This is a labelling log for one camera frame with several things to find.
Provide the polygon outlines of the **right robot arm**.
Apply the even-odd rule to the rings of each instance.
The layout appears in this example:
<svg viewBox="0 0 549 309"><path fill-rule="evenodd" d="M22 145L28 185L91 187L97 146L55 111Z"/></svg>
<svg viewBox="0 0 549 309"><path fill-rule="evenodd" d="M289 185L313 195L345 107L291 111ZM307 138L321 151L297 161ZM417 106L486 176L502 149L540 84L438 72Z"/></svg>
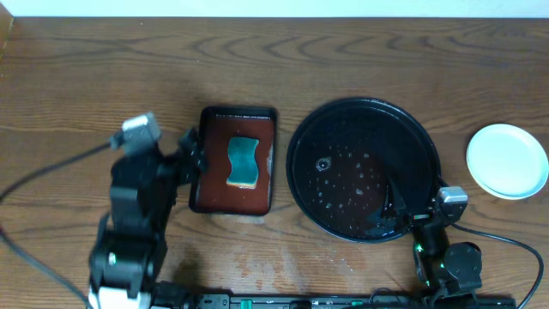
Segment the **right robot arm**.
<svg viewBox="0 0 549 309"><path fill-rule="evenodd" d="M482 287L482 253L471 242L450 243L446 227L457 222L468 205L468 195L459 186L441 186L437 194L415 214L401 193L395 173L388 176L388 208L384 216L395 218L395 230L413 236L417 277L426 287L421 295L425 306L438 300L470 295Z"/></svg>

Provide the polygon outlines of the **green yellow sponge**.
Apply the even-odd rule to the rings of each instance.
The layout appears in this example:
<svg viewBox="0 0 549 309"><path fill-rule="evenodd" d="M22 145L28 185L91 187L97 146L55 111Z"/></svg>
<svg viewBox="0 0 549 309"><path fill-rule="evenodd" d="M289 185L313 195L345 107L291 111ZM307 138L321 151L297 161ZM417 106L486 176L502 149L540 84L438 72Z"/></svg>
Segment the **green yellow sponge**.
<svg viewBox="0 0 549 309"><path fill-rule="evenodd" d="M230 139L227 155L231 172L226 179L230 186L255 189L259 177L256 163L256 147L259 141L254 138L234 136Z"/></svg>

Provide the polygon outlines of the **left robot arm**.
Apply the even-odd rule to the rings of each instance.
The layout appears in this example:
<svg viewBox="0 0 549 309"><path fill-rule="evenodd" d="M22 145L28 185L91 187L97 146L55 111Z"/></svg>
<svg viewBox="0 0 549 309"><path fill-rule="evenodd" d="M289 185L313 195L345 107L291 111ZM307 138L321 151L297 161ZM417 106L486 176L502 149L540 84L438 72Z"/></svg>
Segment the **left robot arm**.
<svg viewBox="0 0 549 309"><path fill-rule="evenodd" d="M188 130L172 154L157 142L117 160L111 169L111 211L98 226L89 257L93 308L150 308L167 253L166 226L178 188L206 169L198 132Z"/></svg>

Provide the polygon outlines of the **pale green plate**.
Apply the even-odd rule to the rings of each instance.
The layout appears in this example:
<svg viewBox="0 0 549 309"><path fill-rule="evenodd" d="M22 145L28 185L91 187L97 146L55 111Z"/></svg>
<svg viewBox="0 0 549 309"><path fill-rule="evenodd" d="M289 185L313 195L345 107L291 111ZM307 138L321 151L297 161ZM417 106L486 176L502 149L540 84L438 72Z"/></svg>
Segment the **pale green plate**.
<svg viewBox="0 0 549 309"><path fill-rule="evenodd" d="M507 200L538 193L548 180L548 157L540 142L511 124L478 130L466 150L468 171L486 192Z"/></svg>

